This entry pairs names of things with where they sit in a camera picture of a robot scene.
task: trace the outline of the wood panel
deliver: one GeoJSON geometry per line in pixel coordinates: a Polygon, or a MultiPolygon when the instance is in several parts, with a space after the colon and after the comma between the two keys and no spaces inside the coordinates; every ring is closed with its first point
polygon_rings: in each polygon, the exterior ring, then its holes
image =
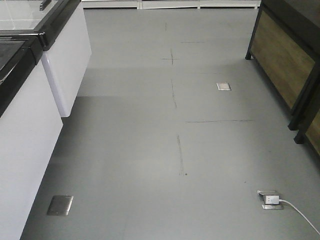
{"type": "Polygon", "coordinates": [[[292,108],[315,61],[264,11],[251,52],[292,108]]]}
{"type": "Polygon", "coordinates": [[[308,130],[306,131],[306,136],[313,145],[314,149],[320,155],[320,111],[317,113],[308,130]]]}

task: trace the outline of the white power cord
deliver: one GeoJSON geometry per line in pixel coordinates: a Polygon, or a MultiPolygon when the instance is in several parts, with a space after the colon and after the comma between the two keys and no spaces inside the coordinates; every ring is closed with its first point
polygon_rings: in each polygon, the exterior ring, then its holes
{"type": "Polygon", "coordinates": [[[302,213],[299,211],[298,208],[296,208],[291,202],[289,201],[286,201],[286,200],[282,200],[282,199],[279,199],[279,202],[283,202],[283,203],[286,203],[288,205],[290,205],[291,207],[293,207],[294,210],[296,210],[302,217],[304,217],[304,219],[311,225],[311,227],[320,235],[320,232],[315,228],[315,226],[308,220],[308,218],[302,213]]]}

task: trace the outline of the black countertop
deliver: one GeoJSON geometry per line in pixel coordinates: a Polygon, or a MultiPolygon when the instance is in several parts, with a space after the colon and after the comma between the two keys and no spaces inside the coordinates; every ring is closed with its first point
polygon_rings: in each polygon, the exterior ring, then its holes
{"type": "Polygon", "coordinates": [[[320,0],[262,0],[261,5],[320,55],[320,0]]]}
{"type": "Polygon", "coordinates": [[[42,56],[35,36],[0,37],[0,117],[42,56]]]}

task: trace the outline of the cabinet leg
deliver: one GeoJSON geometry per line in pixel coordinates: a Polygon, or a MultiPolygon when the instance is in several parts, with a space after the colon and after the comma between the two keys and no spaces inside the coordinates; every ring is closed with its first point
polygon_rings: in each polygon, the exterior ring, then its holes
{"type": "Polygon", "coordinates": [[[297,130],[300,121],[301,121],[301,119],[299,119],[299,117],[293,116],[293,118],[291,119],[291,121],[290,121],[290,123],[289,123],[289,125],[288,125],[288,128],[289,128],[291,131],[297,130]]]}
{"type": "Polygon", "coordinates": [[[246,52],[245,59],[251,60],[251,53],[249,51],[246,52]]]}
{"type": "Polygon", "coordinates": [[[304,144],[305,143],[305,137],[301,131],[299,131],[298,134],[295,136],[294,141],[296,144],[304,144]]]}

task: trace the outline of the electrical outlet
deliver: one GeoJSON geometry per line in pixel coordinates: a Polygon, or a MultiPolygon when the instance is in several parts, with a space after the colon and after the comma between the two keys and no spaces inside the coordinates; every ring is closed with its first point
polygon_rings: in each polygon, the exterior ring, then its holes
{"type": "Polygon", "coordinates": [[[275,190],[260,191],[257,193],[263,201],[262,208],[265,210],[282,210],[284,206],[280,203],[280,194],[275,190]]]}
{"type": "Polygon", "coordinates": [[[279,204],[279,195],[264,195],[263,201],[266,205],[278,205],[279,204]]]}

